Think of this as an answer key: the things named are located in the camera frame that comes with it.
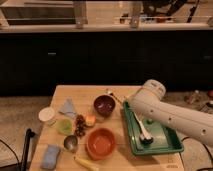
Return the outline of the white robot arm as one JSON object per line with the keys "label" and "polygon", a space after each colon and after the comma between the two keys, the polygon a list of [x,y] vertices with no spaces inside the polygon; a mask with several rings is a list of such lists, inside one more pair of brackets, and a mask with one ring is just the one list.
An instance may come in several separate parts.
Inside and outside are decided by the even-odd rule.
{"label": "white robot arm", "polygon": [[128,103],[136,114],[213,147],[213,115],[162,102],[165,93],[162,83],[149,79],[128,98]]}

